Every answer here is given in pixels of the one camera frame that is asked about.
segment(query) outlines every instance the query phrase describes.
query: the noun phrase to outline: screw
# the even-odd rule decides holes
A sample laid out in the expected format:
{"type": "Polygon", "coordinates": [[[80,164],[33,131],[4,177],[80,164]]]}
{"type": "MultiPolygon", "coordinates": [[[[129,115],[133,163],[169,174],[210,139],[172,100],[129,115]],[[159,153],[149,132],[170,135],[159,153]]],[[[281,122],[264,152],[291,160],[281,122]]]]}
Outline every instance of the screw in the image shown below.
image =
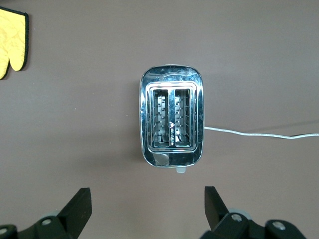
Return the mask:
{"type": "Polygon", "coordinates": [[[8,228],[0,229],[0,235],[5,234],[8,231],[8,228]]]}
{"type": "Polygon", "coordinates": [[[45,225],[50,224],[50,223],[51,223],[51,221],[52,221],[52,220],[51,220],[50,218],[49,218],[49,219],[45,219],[45,220],[43,220],[43,221],[42,221],[42,223],[41,223],[41,224],[42,224],[43,226],[45,226],[45,225]]]}
{"type": "Polygon", "coordinates": [[[243,219],[241,218],[240,215],[238,214],[233,214],[231,215],[231,218],[234,220],[234,221],[237,221],[237,222],[241,222],[243,219]]]}
{"type": "Polygon", "coordinates": [[[273,226],[281,231],[286,229],[285,225],[281,222],[273,222],[273,226]]]}

